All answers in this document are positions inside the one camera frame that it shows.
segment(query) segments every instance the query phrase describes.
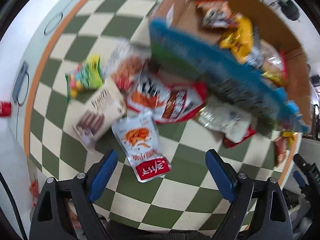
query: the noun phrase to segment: brown cardboard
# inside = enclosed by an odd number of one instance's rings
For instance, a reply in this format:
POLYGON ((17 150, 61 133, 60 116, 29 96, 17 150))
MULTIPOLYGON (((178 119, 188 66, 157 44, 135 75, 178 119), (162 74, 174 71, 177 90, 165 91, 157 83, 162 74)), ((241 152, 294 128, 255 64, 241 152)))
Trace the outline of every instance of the brown cardboard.
MULTIPOLYGON (((306 125, 310 125, 310 89, 306 56, 296 37, 284 22, 265 4, 259 0, 228 0, 229 6, 235 12, 242 13, 259 27, 262 39, 276 49, 286 52, 286 66, 288 71, 288 85, 285 88, 288 98, 295 101, 303 114, 306 125)), ((193 0, 164 0, 153 17, 166 19, 169 9, 174 4, 173 21, 171 27, 178 28, 198 37, 206 43, 216 43, 221 32, 199 29, 199 17, 193 0)))

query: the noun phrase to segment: floor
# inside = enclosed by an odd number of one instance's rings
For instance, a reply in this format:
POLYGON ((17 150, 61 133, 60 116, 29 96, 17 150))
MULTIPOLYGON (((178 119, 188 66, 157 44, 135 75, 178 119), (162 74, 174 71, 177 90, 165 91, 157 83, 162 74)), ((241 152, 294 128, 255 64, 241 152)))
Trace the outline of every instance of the floor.
MULTIPOLYGON (((2 66, 0 68, 0 101, 6 101, 10 98, 20 59, 36 28, 58 1, 30 0, 17 15, 2 38, 0 42, 0 63, 2 66)), ((308 18, 303 13, 301 14, 300 22, 290 22, 289 20, 286 20, 286 22, 298 36, 300 42, 304 44, 309 63, 313 71, 317 73, 318 66, 320 66, 320 54, 317 52, 320 47, 319 34, 315 33, 315 29, 310 26, 311 22, 308 21, 308 18)), ((12 189, 28 235, 30 227, 28 213, 31 209, 31 200, 28 193, 29 179, 26 158, 23 150, 17 146, 14 138, 8 133, 6 119, 0 119, 0 145, 2 145, 0 158, 5 160, 1 161, 0 170, 12 189), (19 167, 15 170, 15 176, 11 176, 12 171, 8 168, 8 163, 14 163, 19 167)), ((2 208, 5 207, 3 208, 4 213, 13 227, 19 231, 9 200, 5 197, 5 192, 2 188, 0 189, 0 205, 2 208)))

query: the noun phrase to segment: orange border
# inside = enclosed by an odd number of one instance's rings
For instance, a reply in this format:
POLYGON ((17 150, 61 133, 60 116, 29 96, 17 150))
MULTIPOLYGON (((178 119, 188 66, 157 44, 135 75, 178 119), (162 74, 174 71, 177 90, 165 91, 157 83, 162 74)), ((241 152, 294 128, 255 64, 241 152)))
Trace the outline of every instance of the orange border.
POLYGON ((30 122, 31 122, 31 113, 32 108, 36 96, 36 90, 38 88, 38 84, 40 82, 40 77, 42 74, 42 71, 44 69, 44 66, 47 62, 47 59, 50 56, 50 53, 55 46, 58 38, 62 34, 64 28, 67 26, 67 24, 71 21, 71 19, 76 15, 78 10, 87 2, 88 0, 80 0, 69 12, 67 17, 61 22, 61 24, 58 26, 52 37, 50 38, 46 48, 44 49, 44 52, 41 56, 41 59, 38 63, 35 75, 32 79, 31 87, 29 90, 29 96, 26 104, 26 113, 24 118, 24 127, 23 127, 23 147, 26 155, 29 157, 30 153, 30 122))

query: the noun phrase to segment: table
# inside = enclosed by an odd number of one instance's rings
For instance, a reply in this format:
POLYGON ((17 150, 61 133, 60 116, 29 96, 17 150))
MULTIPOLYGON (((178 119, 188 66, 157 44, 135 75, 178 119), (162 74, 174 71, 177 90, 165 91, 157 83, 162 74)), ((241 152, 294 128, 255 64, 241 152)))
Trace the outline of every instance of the table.
MULTIPOLYGON (((222 199, 205 166, 205 152, 213 148, 236 171, 252 179, 273 176, 281 184, 289 162, 274 167, 272 140, 278 131, 256 123, 258 134, 226 149, 222 134, 206 130, 194 120, 159 125, 163 155, 171 162, 172 171, 140 183, 111 130, 97 142, 95 150, 87 151, 72 128, 78 110, 92 93, 80 94, 68 103, 64 74, 92 53, 109 56, 119 37, 149 46, 147 16, 157 1, 78 0, 53 32, 31 78, 23 134, 23 141, 29 144, 24 143, 24 148, 44 175, 59 180, 86 172, 104 153, 115 149, 118 164, 94 204, 98 213, 143 230, 199 230, 213 235, 229 203, 222 199)), ((244 228, 254 207, 252 201, 244 228)))

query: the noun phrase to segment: red and white snack bag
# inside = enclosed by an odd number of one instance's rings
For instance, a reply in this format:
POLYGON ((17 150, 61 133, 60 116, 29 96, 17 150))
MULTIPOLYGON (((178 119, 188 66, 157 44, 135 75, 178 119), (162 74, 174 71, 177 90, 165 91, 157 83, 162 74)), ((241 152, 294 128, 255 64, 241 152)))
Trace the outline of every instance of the red and white snack bag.
POLYGON ((146 182, 170 171, 171 165, 161 155, 159 134, 151 111, 118 120, 112 124, 112 131, 138 181, 146 182))
POLYGON ((202 82, 166 85, 145 71, 126 102, 136 112, 151 110, 157 123, 173 123, 193 118, 205 98, 206 87, 202 82))
POLYGON ((247 132, 245 133, 244 138, 242 139, 241 142, 238 143, 234 143, 232 141, 230 141, 229 139, 227 139, 226 137, 223 138, 223 144, 225 145, 225 147, 227 148, 233 148, 234 146, 242 143, 243 141, 247 140, 248 138, 250 138, 252 135, 256 134, 256 131, 253 130, 251 128, 251 126, 249 126, 249 128, 247 129, 247 132))

